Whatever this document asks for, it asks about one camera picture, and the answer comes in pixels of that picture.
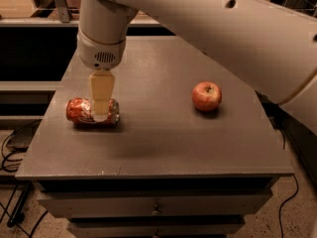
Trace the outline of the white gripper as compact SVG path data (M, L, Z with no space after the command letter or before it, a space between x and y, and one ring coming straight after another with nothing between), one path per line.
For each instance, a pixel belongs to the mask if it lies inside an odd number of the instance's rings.
M88 77L91 111L95 121L107 119L109 104L115 84L115 76L110 70L122 60L126 41L117 44L100 44L88 38L78 30L77 49L83 63L93 71Z

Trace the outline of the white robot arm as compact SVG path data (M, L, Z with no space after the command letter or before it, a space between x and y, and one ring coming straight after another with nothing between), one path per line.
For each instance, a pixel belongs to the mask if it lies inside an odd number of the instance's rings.
M117 66L144 12L317 134L317 20L264 0L81 0L77 45Z

